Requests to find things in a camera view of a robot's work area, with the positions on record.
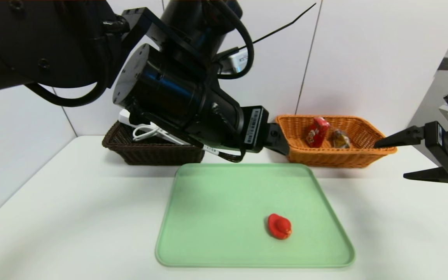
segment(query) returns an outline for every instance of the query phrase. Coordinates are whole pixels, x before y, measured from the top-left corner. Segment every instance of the orange wicker basket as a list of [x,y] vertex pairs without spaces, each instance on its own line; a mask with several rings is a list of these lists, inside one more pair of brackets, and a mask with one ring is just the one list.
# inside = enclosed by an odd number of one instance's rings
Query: orange wicker basket
[[[281,126],[292,163],[303,163],[309,166],[363,168],[388,154],[397,152],[396,147],[374,149],[376,141],[385,136],[368,121],[359,117],[344,115],[324,115],[330,127],[320,148],[311,148],[306,143],[307,128],[318,115],[279,115],[276,122]],[[331,135],[333,131],[345,131],[350,138],[351,148],[333,148]]]

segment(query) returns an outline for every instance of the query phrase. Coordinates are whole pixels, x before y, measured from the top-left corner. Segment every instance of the screw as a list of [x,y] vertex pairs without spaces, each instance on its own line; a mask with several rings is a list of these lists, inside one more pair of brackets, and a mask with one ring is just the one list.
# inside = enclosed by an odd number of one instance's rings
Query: screw
[[37,67],[39,67],[41,71],[45,72],[49,72],[49,69],[51,68],[51,66],[49,65],[49,61],[45,58],[39,59],[39,61],[37,62]]
[[23,1],[22,0],[10,0],[9,7],[13,11],[23,11]]

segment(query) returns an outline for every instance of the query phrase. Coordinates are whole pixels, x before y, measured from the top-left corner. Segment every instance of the white label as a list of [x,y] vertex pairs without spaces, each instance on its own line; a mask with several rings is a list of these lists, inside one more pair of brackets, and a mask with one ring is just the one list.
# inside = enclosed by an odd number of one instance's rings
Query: white label
[[440,124],[438,124],[438,126],[439,126],[439,144],[441,146],[443,146],[443,144],[442,144],[442,128],[441,128]]
[[216,156],[219,155],[219,151],[217,149],[214,149],[214,148],[210,147],[210,146],[203,145],[203,149],[204,149],[204,151],[207,151],[210,154],[215,154]]
[[261,110],[259,108],[252,110],[252,116],[250,117],[250,122],[248,123],[247,135],[245,136],[245,144],[252,144],[254,142],[260,111]]

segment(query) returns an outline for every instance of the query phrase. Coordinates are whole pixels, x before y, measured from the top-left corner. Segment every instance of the red box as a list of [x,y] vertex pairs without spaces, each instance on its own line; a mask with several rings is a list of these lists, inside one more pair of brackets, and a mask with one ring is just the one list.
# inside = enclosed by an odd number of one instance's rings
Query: red box
[[319,148],[326,137],[328,129],[329,122],[322,117],[315,117],[313,124],[307,129],[307,144],[312,148]]

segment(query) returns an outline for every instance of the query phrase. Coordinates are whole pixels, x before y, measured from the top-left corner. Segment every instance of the red rubber duck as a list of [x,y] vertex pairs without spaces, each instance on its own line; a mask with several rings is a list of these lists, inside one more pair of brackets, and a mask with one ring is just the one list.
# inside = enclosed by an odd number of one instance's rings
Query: red rubber duck
[[271,214],[267,219],[269,232],[277,239],[286,239],[291,235],[291,223],[287,218]]

